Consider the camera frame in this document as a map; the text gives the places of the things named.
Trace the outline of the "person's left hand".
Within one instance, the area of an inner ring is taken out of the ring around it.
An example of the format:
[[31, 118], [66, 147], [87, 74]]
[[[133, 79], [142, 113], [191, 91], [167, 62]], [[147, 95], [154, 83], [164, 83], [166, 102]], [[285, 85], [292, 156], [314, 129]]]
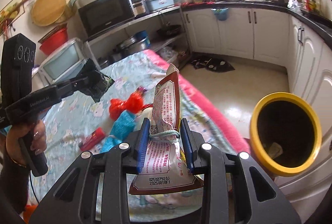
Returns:
[[38, 155], [47, 149], [46, 127], [42, 120], [32, 124], [13, 125], [6, 136], [6, 151], [16, 163], [27, 166], [23, 145], [30, 146], [30, 150]]

